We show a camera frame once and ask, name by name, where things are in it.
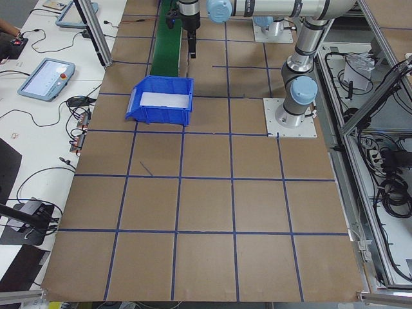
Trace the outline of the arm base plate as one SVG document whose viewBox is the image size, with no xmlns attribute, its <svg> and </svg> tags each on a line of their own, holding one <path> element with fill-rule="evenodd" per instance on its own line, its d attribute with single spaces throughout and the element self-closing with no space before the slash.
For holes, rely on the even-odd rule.
<svg viewBox="0 0 412 309">
<path fill-rule="evenodd" d="M 307 107 L 302 115 L 288 114 L 283 106 L 283 98 L 264 98 L 264 112 L 269 137 L 317 138 L 313 116 Z"/>
<path fill-rule="evenodd" d="M 294 39 L 292 37 L 292 30 L 287 21 L 273 22 L 268 28 L 260 27 L 253 23 L 254 40 L 256 42 L 271 42 L 279 44 L 292 44 Z"/>
</svg>

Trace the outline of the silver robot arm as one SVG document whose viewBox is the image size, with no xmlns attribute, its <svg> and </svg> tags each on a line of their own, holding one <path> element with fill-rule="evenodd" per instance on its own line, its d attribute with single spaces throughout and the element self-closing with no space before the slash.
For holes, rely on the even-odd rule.
<svg viewBox="0 0 412 309">
<path fill-rule="evenodd" d="M 253 23 L 260 29 L 260 32 L 277 37 L 281 35 L 284 31 L 284 22 L 285 18 L 284 17 L 279 17 L 279 16 L 260 16 L 260 17 L 254 17 Z"/>
<path fill-rule="evenodd" d="M 345 14 L 354 1 L 207 1 L 207 16 L 215 23 L 224 23 L 233 16 L 303 17 L 294 52 L 282 68 L 286 90 L 283 105 L 276 110 L 276 120 L 288 128 L 300 126 L 308 106 L 317 96 L 317 84 L 305 77 L 313 67 L 313 59 L 330 22 Z"/>
</svg>

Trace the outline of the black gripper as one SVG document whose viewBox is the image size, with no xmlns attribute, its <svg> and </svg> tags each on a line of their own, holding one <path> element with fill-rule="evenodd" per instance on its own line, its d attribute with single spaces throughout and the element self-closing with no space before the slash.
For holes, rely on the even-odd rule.
<svg viewBox="0 0 412 309">
<path fill-rule="evenodd" d="M 187 32 L 189 56 L 196 58 L 196 30 L 200 27 L 200 3 L 199 0 L 180 0 L 178 2 L 180 19 L 183 29 Z"/>
</svg>

